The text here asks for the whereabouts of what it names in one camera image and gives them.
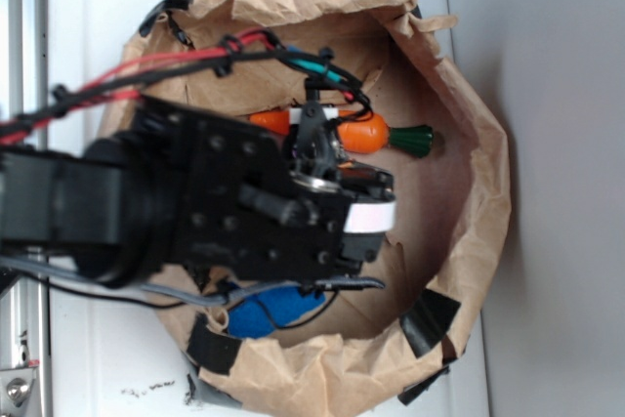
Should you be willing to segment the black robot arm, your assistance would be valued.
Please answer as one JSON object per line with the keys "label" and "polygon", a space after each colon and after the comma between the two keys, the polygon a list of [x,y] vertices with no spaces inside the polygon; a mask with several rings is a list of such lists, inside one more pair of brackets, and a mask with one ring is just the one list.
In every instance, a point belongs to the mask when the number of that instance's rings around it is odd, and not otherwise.
{"label": "black robot arm", "polygon": [[306,113],[292,157],[259,126],[152,97],[80,157],[5,146],[1,250],[67,256],[112,288],[166,264],[252,281],[356,275],[395,224],[393,178],[343,157],[318,104]]}

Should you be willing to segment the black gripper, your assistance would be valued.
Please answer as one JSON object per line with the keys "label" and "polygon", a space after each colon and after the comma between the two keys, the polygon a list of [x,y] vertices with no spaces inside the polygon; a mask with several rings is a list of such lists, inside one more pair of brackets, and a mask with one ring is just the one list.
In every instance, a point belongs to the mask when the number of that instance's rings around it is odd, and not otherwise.
{"label": "black gripper", "polygon": [[258,125],[194,109],[186,123],[185,266],[241,280],[357,276],[396,221],[394,179],[349,159],[316,102],[280,146]]}

